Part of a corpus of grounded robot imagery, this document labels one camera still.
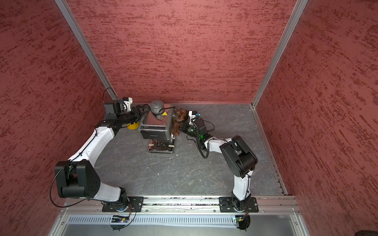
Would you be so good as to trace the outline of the silver coffee machine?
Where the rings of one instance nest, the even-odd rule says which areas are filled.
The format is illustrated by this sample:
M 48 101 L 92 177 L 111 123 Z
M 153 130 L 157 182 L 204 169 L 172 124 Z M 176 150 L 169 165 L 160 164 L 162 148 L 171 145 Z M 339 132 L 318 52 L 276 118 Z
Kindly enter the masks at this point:
M 154 100 L 148 104 L 150 112 L 145 114 L 139 126 L 142 137 L 149 140 L 148 151 L 151 153 L 172 153 L 175 136 L 172 134 L 175 108 Z

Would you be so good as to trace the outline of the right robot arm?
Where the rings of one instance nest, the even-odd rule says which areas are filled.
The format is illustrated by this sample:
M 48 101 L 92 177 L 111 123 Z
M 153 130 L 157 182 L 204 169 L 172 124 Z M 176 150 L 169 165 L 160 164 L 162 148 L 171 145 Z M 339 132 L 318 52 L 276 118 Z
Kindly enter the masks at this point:
M 251 177 L 258 163 L 257 156 L 240 136 L 216 138 L 206 128 L 205 120 L 196 115 L 178 122 L 180 131 L 191 137 L 203 159 L 211 152 L 220 153 L 234 175 L 234 187 L 231 193 L 232 207 L 242 212 L 251 199 Z

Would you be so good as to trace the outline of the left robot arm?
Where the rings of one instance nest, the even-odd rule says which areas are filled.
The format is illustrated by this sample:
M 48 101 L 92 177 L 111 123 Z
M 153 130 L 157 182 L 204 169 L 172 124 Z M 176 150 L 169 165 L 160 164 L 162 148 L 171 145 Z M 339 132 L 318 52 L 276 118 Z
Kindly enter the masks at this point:
M 121 129 L 137 123 L 149 112 L 148 105 L 135 105 L 129 111 L 114 110 L 105 114 L 79 151 L 67 161 L 56 164 L 51 185 L 57 187 L 58 196 L 63 199 L 79 199 L 80 202 L 100 201 L 118 212 L 132 210 L 126 190 L 103 183 L 94 166 L 107 144 Z

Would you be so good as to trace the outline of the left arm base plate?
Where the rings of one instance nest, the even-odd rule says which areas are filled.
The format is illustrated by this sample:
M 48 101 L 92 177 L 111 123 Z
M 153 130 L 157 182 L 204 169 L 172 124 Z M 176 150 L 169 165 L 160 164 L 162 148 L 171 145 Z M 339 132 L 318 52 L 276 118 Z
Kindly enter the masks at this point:
M 102 202 L 102 212 L 141 212 L 144 197 L 134 196 L 127 197 L 125 202 Z

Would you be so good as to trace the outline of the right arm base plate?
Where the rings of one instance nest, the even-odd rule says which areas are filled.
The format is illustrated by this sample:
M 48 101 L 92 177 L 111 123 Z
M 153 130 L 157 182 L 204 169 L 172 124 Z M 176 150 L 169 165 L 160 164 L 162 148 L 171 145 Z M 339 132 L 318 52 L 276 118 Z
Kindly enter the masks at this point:
M 220 197 L 220 212 L 236 212 L 236 213 L 257 213 L 259 212 L 257 199 L 255 197 L 247 197 L 240 201 L 236 197 Z

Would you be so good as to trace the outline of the brown cloth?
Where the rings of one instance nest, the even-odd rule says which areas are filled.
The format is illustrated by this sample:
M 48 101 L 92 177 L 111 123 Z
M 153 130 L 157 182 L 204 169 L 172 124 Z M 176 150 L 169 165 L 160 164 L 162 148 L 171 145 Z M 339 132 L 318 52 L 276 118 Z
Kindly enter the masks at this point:
M 180 135 L 182 128 L 187 121 L 189 115 L 188 111 L 180 108 L 179 110 L 175 111 L 173 116 L 173 127 L 172 127 L 172 134 L 174 136 Z

